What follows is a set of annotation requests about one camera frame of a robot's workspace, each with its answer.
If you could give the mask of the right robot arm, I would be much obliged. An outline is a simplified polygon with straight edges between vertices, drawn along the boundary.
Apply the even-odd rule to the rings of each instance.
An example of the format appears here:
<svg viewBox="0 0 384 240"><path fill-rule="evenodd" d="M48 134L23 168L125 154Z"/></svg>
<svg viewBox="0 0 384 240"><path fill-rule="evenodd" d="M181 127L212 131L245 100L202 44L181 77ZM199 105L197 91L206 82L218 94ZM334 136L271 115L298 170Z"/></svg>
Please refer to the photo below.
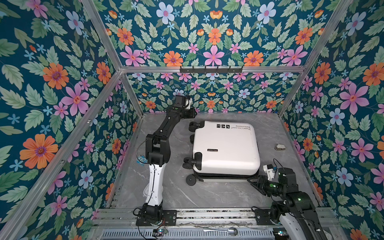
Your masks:
<svg viewBox="0 0 384 240"><path fill-rule="evenodd" d="M247 179L262 195L281 198L270 207L271 221L282 224L292 240L326 240L315 205L307 193L299 190L295 172L278 168L277 177L277 182L265 175Z"/></svg>

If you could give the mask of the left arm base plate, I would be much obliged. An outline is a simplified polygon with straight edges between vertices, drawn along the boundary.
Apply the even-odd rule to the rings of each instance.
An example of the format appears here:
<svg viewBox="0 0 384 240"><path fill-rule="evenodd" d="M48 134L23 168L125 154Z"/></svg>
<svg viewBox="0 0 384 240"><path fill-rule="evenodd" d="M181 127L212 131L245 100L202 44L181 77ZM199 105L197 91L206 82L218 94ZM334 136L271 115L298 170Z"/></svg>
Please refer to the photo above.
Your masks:
<svg viewBox="0 0 384 240"><path fill-rule="evenodd" d="M139 227L159 227L160 225L175 226L177 221L178 211L176 210L160 210L150 213L145 210L140 210L136 226Z"/></svg>

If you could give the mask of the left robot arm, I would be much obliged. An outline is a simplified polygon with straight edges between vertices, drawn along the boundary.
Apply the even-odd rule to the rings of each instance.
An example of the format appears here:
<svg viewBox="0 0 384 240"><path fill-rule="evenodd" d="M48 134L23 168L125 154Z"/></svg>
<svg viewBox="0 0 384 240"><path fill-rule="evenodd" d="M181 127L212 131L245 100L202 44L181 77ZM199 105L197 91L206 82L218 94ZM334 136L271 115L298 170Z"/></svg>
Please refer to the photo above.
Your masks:
<svg viewBox="0 0 384 240"><path fill-rule="evenodd" d="M158 225L163 221L163 179L171 157L171 133L181 120L193 119L196 115L190 96L176 96L174 103L167 108L159 128L146 136L145 158L149 165L150 179L143 191L146 200L139 216L151 225Z"/></svg>

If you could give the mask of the black suitcase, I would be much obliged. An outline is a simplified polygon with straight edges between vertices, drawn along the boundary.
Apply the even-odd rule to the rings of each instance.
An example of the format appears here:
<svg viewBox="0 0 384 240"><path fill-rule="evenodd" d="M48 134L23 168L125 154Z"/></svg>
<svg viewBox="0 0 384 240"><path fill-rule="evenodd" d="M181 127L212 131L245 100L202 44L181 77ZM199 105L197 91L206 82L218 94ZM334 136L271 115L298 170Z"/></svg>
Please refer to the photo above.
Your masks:
<svg viewBox="0 0 384 240"><path fill-rule="evenodd" d="M186 183L246 181L259 174L261 158L254 127L248 123L191 122L192 156L183 168L192 169Z"/></svg>

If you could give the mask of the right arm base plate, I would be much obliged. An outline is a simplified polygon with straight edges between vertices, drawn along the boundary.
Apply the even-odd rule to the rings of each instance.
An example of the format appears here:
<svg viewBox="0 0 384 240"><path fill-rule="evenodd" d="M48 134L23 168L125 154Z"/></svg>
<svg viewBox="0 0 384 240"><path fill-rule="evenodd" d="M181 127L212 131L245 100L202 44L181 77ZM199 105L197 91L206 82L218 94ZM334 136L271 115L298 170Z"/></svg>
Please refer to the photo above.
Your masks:
<svg viewBox="0 0 384 240"><path fill-rule="evenodd" d="M276 222L271 219L270 211L268 209L261 209L256 206L252 206L251 211L255 214L255 220L259 226L281 225L279 221Z"/></svg>

